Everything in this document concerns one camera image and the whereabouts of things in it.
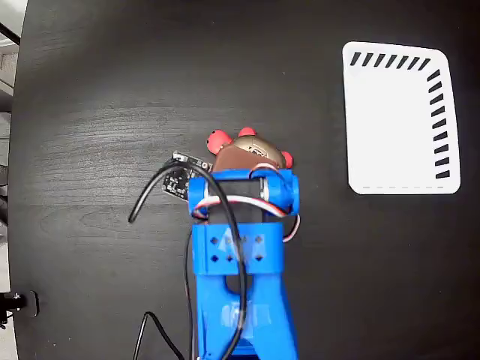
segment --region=black table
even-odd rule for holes
[[[187,349],[186,206],[155,191],[174,150],[243,126],[291,152],[302,225],[285,282],[301,359],[480,356],[480,7],[453,1],[30,1],[10,148],[19,358],[129,359],[155,311]],[[450,196],[359,196],[347,185],[342,46],[442,50],[462,185]],[[148,328],[144,359],[174,359]]]

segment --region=red ball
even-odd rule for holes
[[[285,166],[287,169],[292,169],[293,166],[293,156],[286,151],[282,151],[282,155],[285,158]]]
[[[233,142],[232,138],[228,136],[223,130],[213,131],[207,140],[207,148],[213,154],[218,154],[223,146],[229,145]]]
[[[238,133],[238,136],[244,137],[245,135],[257,135],[257,132],[251,127],[244,127],[243,129],[240,130],[240,132]]]

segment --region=small sensor board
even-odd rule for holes
[[[198,165],[205,171],[210,172],[212,170],[212,164],[199,159],[198,157],[193,157],[190,155],[182,154],[178,151],[175,151],[172,155],[173,160],[182,161],[185,163],[191,163]],[[163,179],[162,190],[167,194],[178,197],[184,201],[188,201],[188,180],[190,178],[195,178],[198,175],[189,169],[179,169],[170,172]]]

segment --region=white plate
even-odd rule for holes
[[[460,187],[449,62],[439,50],[343,47],[349,185],[358,194],[453,194]]]

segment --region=blue 3d-printed part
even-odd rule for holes
[[[299,183],[290,170],[283,179],[259,170],[253,177],[268,180],[276,205],[298,212]],[[248,180],[248,170],[213,174],[218,181]],[[206,194],[205,182],[192,178],[189,209]],[[239,223],[244,260],[252,284],[247,292],[247,321],[233,359],[296,360],[296,336],[281,274],[284,270],[284,229],[280,222]],[[232,339],[239,319],[239,295],[227,288],[226,276],[239,273],[228,224],[199,224],[192,230],[193,270],[196,275],[198,350],[202,360],[218,360]]]

